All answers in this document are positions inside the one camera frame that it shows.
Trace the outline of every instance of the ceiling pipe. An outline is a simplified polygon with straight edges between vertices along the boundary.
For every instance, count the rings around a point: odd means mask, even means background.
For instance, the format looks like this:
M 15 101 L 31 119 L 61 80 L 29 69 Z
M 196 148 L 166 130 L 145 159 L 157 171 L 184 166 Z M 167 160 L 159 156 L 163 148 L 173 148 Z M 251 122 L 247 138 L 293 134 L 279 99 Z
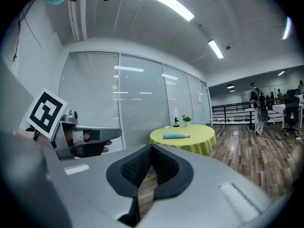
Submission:
M 74 29 L 75 29 L 76 40 L 80 41 L 80 32 L 79 32 L 77 10 L 76 10 L 75 2 L 71 2 L 71 8 L 72 8 L 72 19 L 73 19 L 72 22 L 73 22 Z
M 119 7 L 118 7 L 118 10 L 117 10 L 117 14 L 116 14 L 115 24 L 114 24 L 114 33 L 116 32 L 117 21 L 118 21 L 118 17 L 119 17 L 120 8 L 122 6 L 122 3 L 123 3 L 123 0 L 120 0 Z
M 82 36 L 84 40 L 87 40 L 85 10 L 86 10 L 86 0 L 80 0 L 80 19 L 81 19 Z
M 71 28 L 72 28 L 72 32 L 73 32 L 74 41 L 77 41 L 76 40 L 76 34 L 75 34 L 75 28 L 74 28 L 74 24 L 73 24 L 71 1 L 68 0 L 67 4 L 68 4 L 68 14 L 70 16 L 70 23 L 71 23 Z

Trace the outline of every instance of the yellow-green tablecloth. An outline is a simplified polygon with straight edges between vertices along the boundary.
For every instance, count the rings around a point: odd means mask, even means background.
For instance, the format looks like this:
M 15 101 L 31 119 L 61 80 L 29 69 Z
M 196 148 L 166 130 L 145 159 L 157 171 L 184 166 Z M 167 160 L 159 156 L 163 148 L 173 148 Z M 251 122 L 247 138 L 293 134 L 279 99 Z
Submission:
M 164 133 L 191 134 L 190 138 L 164 139 Z M 150 134 L 150 144 L 163 144 L 197 154 L 208 155 L 212 152 L 212 145 L 215 144 L 215 132 L 213 128 L 203 125 L 190 125 L 161 128 Z

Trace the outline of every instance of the white label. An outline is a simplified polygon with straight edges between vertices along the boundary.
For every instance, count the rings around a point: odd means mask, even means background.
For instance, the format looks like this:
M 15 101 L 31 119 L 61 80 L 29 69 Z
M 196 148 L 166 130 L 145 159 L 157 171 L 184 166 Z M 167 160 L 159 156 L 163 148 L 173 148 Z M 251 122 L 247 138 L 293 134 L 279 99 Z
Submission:
M 90 169 L 88 165 L 78 165 L 78 166 L 74 166 L 74 167 L 69 167 L 65 169 L 65 172 L 67 175 L 71 175 L 71 174 L 75 174 L 81 171 L 85 171 Z
M 198 103 L 201 104 L 201 94 L 199 91 L 197 91 L 196 94 L 198 96 Z

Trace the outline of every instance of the white ceiling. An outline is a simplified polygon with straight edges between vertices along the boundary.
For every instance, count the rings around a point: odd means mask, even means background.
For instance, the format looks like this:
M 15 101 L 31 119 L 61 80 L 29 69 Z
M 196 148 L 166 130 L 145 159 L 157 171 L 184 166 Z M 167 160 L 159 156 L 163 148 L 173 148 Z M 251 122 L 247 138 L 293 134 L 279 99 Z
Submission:
M 137 41 L 175 55 L 206 75 L 297 50 L 295 35 L 281 40 L 286 15 L 273 0 L 177 1 L 195 18 L 187 22 L 156 0 L 86 0 L 88 38 Z M 74 42 L 67 2 L 47 8 L 61 42 Z M 211 39 L 221 49 L 223 59 L 209 47 Z

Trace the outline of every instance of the desk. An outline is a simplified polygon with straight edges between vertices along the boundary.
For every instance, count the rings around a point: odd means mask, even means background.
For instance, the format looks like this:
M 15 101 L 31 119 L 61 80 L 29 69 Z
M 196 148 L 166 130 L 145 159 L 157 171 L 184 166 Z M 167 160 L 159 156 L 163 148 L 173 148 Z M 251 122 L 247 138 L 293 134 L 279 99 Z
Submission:
M 190 138 L 163 139 L 164 133 L 191 134 Z M 161 128 L 150 134 L 150 144 L 163 144 L 197 154 L 208 155 L 212 152 L 212 145 L 215 144 L 215 132 L 213 128 L 203 125 L 190 125 Z
M 303 109 L 304 104 L 300 103 L 299 104 L 299 110 L 300 110 L 300 128 L 302 128 L 302 115 L 303 115 Z M 284 110 L 285 110 L 285 104 L 275 104 L 272 106 L 272 109 L 274 111 L 274 124 L 276 123 L 276 113 L 280 113 L 283 115 L 283 124 L 282 124 L 282 128 L 284 128 Z

